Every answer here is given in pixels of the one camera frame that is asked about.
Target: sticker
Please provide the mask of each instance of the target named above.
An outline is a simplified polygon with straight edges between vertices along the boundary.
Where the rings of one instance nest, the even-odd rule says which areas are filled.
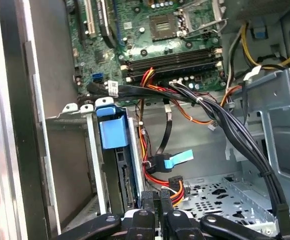
[[[129,22],[124,22],[124,29],[132,29],[133,28],[133,24],[131,23],[131,21]]]
[[[108,80],[108,94],[111,97],[118,97],[118,82]]]

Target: white tag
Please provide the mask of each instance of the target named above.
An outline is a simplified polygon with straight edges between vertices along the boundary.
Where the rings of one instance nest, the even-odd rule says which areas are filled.
[[[118,97],[118,82],[108,80],[108,94],[111,97]]]

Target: capacitor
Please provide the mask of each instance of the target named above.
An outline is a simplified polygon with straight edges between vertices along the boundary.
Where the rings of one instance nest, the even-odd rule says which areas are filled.
[[[141,27],[141,28],[139,29],[139,32],[140,32],[141,34],[143,34],[143,33],[145,32],[145,28],[144,28],[144,27]]]

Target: red wire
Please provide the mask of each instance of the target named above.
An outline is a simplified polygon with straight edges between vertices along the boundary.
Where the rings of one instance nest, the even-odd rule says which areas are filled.
[[[174,200],[172,200],[172,203],[177,203],[183,196],[184,196],[184,191],[181,192],[181,194]]]

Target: cable tie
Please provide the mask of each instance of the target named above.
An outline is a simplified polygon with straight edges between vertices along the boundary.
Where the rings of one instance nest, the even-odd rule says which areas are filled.
[[[263,172],[263,173],[259,173],[258,175],[259,175],[259,177],[263,178],[263,177],[269,176],[271,174],[273,174],[272,170],[271,171],[267,171],[267,172]]]
[[[199,97],[197,97],[197,99],[196,99],[196,103],[198,103],[199,101],[202,101],[203,100],[203,98],[201,97],[201,96],[199,96]]]

